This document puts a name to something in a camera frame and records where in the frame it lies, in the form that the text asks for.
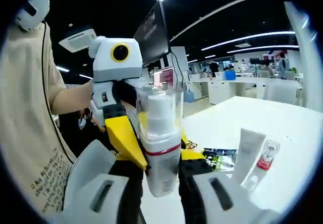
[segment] black ceiling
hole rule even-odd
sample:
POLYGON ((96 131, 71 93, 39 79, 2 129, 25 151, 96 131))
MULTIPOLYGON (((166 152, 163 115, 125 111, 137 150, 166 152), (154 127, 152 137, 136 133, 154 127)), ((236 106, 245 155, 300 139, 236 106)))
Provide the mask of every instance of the black ceiling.
MULTIPOLYGON (((200 17, 235 0, 164 0, 163 6, 172 38, 200 17)), ((248 42, 254 46, 291 44, 294 36, 268 36, 231 43, 210 50, 202 48, 248 35, 292 30, 284 9, 288 0, 247 0, 225 9, 194 26, 175 39, 172 46, 185 46, 189 60, 202 60, 216 54, 238 49, 236 44, 248 42)), ((71 71, 62 73, 66 83, 84 83, 78 74, 91 76, 92 60, 87 50, 70 53, 58 42, 71 30, 90 25, 96 34, 106 37, 133 37, 156 0, 50 0, 47 22, 51 28, 52 48, 56 65, 71 71)))

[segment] cable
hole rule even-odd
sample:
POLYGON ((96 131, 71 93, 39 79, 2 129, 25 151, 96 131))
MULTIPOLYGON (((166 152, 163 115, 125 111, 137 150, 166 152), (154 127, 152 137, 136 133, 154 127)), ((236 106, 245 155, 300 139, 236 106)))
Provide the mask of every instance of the cable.
POLYGON ((176 88, 177 88, 177 84, 178 84, 178 75, 177 75, 176 70, 175 70, 175 67, 174 67, 173 54, 171 54, 171 55, 172 55, 172 65, 173 65, 174 73, 175 73, 175 75, 176 75, 176 88))
POLYGON ((182 83, 181 83, 181 87, 183 88, 184 76, 183 76, 182 70, 181 70, 180 65, 179 65, 179 63, 178 63, 177 56, 176 56, 173 52, 171 52, 171 53, 172 53, 172 59, 173 59, 173 55, 175 56, 175 58, 176 58, 176 62, 177 62, 177 66, 178 66, 178 69, 179 69, 179 70, 180 70, 180 72, 181 72, 181 75, 182 75, 182 83))
POLYGON ((67 159, 71 162, 71 164, 73 164, 73 162, 71 161, 71 159, 69 158, 69 156, 67 155, 67 153, 65 151, 64 145, 63 145, 62 140, 60 138, 60 135, 59 135, 59 133, 57 131, 57 128, 55 126, 55 122, 54 122, 53 118, 51 117, 51 111, 50 111, 48 101, 47 101, 47 95, 46 95, 46 90, 45 90, 45 78, 44 78, 44 44, 45 44, 45 36, 46 36, 47 24, 45 22, 43 22, 43 23, 45 24, 45 31, 44 31, 44 37, 42 39, 42 46, 41 46, 41 74, 42 74, 42 87, 43 87, 43 91, 44 91, 46 107, 47 107, 47 110, 48 110, 48 113, 49 113, 49 117, 51 119, 51 123, 53 124, 53 127, 55 129, 56 135, 57 135, 57 137, 59 139, 59 142, 61 144, 61 147, 63 149, 63 152, 66 155, 67 159))

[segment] white robot head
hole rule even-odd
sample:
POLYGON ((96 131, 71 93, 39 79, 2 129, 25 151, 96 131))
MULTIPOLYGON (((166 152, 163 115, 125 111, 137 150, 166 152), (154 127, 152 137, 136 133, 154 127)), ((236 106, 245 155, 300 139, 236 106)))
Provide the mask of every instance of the white robot head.
POLYGON ((89 56, 95 58, 93 63, 95 83, 141 77, 142 57, 135 39, 100 36, 92 40, 89 56))

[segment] red label band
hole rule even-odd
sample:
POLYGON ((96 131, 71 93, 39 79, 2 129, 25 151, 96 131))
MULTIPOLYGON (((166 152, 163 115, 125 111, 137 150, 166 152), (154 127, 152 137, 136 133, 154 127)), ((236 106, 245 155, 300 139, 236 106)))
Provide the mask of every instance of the red label band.
POLYGON ((170 148, 170 149, 167 149, 167 150, 164 150, 164 151, 161 151, 161 152, 148 152, 148 151, 146 151, 145 150, 145 153, 147 154, 147 155, 149 155, 149 156, 159 156, 159 155, 163 155, 163 154, 166 154, 166 153, 169 153, 169 152, 172 152, 172 151, 174 151, 174 150, 176 150, 177 148, 179 148, 179 147, 181 147, 181 143, 180 144, 178 144, 177 146, 175 146, 175 147, 172 147, 172 148, 170 148))

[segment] clear plastic container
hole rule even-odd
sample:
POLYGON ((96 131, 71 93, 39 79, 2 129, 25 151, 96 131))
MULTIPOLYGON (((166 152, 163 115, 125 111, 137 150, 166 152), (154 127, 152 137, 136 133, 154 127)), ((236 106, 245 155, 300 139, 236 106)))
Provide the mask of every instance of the clear plastic container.
POLYGON ((181 153, 183 91, 144 87, 137 90, 139 138, 150 169, 148 186, 155 197, 174 189, 181 153))

